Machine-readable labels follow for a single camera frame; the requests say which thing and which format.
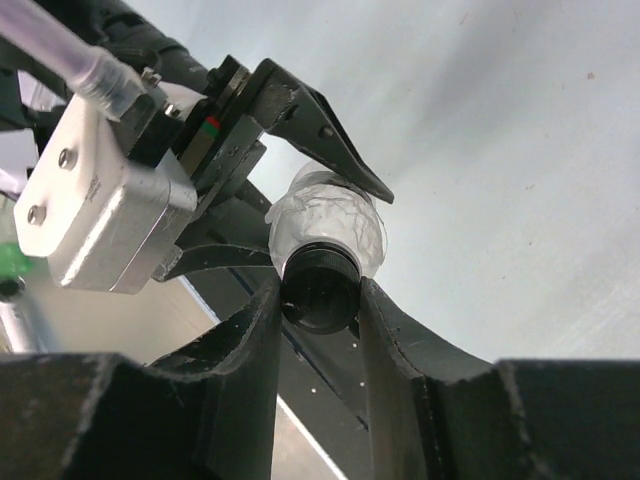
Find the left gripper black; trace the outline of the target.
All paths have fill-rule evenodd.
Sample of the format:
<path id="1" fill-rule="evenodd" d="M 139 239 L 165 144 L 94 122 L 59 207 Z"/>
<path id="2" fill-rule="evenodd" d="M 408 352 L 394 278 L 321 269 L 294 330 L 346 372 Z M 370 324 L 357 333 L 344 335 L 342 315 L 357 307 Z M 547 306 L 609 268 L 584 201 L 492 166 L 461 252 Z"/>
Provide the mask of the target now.
<path id="1" fill-rule="evenodd" d="M 268 250 L 196 245 L 210 229 L 213 210 L 236 194 L 266 151 L 259 141 L 263 131 L 373 197 L 394 202 L 393 192 L 365 164 L 327 99 L 273 60 L 262 60 L 251 72 L 227 56 L 207 74 L 204 94 L 176 143 L 179 162 L 196 189 L 196 210 L 152 273 L 153 280 L 220 268 L 272 266 Z"/>

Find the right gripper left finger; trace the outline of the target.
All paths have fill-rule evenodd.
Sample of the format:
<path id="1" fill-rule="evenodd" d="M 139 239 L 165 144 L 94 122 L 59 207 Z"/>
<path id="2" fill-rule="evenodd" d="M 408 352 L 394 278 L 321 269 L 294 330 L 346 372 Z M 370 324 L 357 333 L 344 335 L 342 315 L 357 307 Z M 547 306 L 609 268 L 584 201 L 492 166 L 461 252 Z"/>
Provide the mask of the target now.
<path id="1" fill-rule="evenodd" d="M 3 355 L 5 479 L 267 479 L 280 283 L 151 365 L 113 353 Z"/>

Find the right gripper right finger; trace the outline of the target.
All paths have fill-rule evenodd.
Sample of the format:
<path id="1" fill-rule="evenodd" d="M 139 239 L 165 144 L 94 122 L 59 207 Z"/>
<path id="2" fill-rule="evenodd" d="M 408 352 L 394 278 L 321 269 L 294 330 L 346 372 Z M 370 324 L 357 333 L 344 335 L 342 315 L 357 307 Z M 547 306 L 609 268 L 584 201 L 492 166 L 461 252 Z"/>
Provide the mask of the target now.
<path id="1" fill-rule="evenodd" d="M 635 479 L 639 365 L 483 361 L 362 283 L 359 335 L 377 479 Z"/>

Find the short clear bottle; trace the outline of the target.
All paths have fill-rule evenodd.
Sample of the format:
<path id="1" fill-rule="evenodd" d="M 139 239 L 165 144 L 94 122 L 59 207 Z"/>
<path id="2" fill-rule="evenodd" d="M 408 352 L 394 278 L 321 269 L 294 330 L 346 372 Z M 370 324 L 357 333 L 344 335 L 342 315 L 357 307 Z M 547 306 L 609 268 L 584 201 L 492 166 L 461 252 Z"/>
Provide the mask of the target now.
<path id="1" fill-rule="evenodd" d="M 282 276 L 299 248 L 327 242 L 346 250 L 359 273 L 373 278 L 383 264 L 387 233 L 375 200 L 316 162 L 298 171 L 287 192 L 265 215 L 269 252 Z"/>

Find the black bottle cap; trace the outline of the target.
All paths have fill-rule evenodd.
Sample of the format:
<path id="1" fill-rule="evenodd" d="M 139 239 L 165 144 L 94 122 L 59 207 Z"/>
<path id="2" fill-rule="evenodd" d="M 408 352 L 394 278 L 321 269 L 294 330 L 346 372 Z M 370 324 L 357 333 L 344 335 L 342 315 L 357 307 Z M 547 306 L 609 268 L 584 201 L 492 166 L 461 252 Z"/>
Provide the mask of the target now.
<path id="1" fill-rule="evenodd" d="M 352 255 L 329 242 L 298 248 L 280 284 L 284 317 L 298 328 L 329 335 L 348 327 L 360 308 L 361 272 Z"/>

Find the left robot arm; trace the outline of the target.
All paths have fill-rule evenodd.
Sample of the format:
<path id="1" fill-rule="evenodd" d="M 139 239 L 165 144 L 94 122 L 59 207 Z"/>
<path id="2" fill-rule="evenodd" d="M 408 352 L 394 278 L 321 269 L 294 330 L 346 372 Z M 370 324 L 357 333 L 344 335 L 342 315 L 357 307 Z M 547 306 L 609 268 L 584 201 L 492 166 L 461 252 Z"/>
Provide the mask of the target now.
<path id="1" fill-rule="evenodd" d="M 2 3 L 1 124 L 35 133 L 18 239 L 63 288 L 269 266 L 248 179 L 266 134 L 394 199 L 317 90 L 270 59 L 207 69 L 121 1 Z"/>

